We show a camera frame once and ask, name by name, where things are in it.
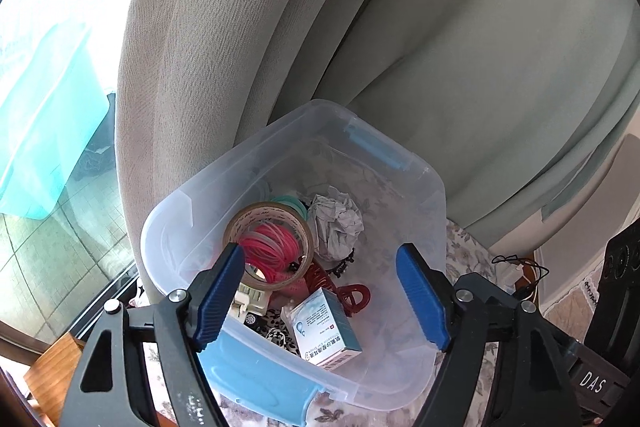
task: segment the blue gripper pad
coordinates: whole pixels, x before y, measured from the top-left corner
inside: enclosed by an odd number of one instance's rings
[[[191,302],[185,330],[196,352],[218,337],[243,273],[244,252],[229,243],[213,268],[198,273],[189,286]]]
[[[448,325],[452,315],[453,286],[442,272],[429,268],[412,243],[398,248],[396,271],[422,333],[439,350],[446,351],[451,342]]]

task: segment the clear plastic container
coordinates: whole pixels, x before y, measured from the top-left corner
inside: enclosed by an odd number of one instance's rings
[[[396,275],[395,258],[398,247],[411,242],[431,267],[444,270],[440,177],[347,109],[314,100],[196,174],[158,204],[142,232],[145,267],[167,294],[187,288],[197,272],[212,266],[224,246],[226,224],[239,209],[286,193],[326,194],[329,185],[348,192],[364,220],[356,262],[338,280],[370,289],[369,305],[350,319],[363,353],[329,373],[227,318],[219,340],[200,356],[210,383],[225,396],[296,425],[304,423],[309,393],[328,391],[367,409],[393,410],[426,387],[436,348],[424,338]],[[260,373],[252,367],[261,367]],[[290,385],[284,384],[287,378]],[[293,385],[300,378],[307,387]],[[302,388],[302,399],[292,396]]]

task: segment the black cable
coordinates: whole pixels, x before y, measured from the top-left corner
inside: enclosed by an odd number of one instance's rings
[[[535,269],[538,269],[539,276],[534,281],[527,284],[526,286],[523,286],[522,288],[516,290],[515,293],[513,294],[513,298],[517,299],[518,301],[522,301],[527,297],[529,297],[530,295],[532,295],[532,293],[538,287],[538,284],[540,283],[540,281],[542,281],[549,274],[549,269],[539,264],[535,259],[529,259],[528,257],[520,257],[520,256],[517,256],[516,254],[508,255],[506,257],[503,255],[496,255],[491,260],[491,264],[498,264],[498,263],[509,263],[509,264],[515,264],[517,266],[529,266],[532,269],[534,269],[534,276],[536,273]]]

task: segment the black device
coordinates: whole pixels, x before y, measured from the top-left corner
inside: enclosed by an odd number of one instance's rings
[[[640,396],[630,378],[550,324],[533,303],[519,302],[476,273],[453,286],[412,244],[402,245],[400,254],[415,267],[414,284],[430,292],[422,304],[438,311],[420,321],[422,330],[445,352],[416,427],[463,426],[487,342],[499,348],[483,427],[571,427],[590,415],[622,418],[616,427],[640,425],[640,409],[628,406]],[[227,427],[195,353],[217,338],[243,271],[241,248],[229,244],[187,290],[156,305],[127,310],[109,301],[76,368],[60,427],[157,425],[143,342],[158,344],[178,425]]]

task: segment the teal plastic bin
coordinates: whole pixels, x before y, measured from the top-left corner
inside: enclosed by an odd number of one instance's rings
[[[109,101],[86,50],[89,32],[82,23],[53,26],[0,101],[3,214],[49,216],[107,114]]]

